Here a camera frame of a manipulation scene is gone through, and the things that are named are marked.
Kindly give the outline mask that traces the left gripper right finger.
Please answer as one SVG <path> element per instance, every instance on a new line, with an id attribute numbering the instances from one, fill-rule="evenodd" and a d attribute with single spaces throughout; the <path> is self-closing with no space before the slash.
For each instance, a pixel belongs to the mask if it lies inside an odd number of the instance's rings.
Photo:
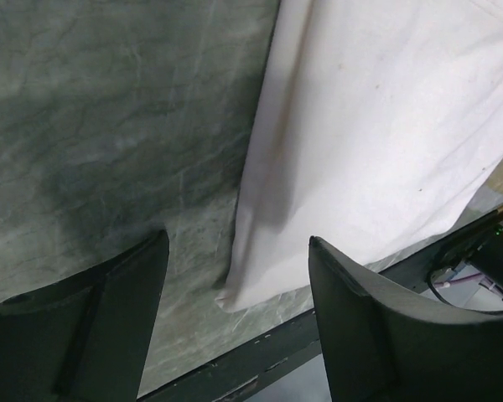
<path id="1" fill-rule="evenodd" d="M 319 237 L 309 278 L 334 401 L 503 401 L 503 311 L 428 299 Z"/>

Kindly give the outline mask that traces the white t shirt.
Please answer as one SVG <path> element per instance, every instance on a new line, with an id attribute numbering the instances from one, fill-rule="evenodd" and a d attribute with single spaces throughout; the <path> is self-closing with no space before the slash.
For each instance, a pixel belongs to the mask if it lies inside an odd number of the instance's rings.
<path id="1" fill-rule="evenodd" d="M 502 159 L 503 1 L 282 2 L 218 306 L 308 285 L 312 236 L 367 265 L 446 232 Z"/>

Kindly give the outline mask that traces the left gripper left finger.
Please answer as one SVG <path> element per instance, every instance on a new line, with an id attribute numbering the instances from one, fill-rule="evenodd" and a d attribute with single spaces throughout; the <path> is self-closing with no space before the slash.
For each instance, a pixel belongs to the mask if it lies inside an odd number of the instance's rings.
<path id="1" fill-rule="evenodd" d="M 0 401 L 134 401 L 168 261 L 160 230 L 0 303 Z"/>

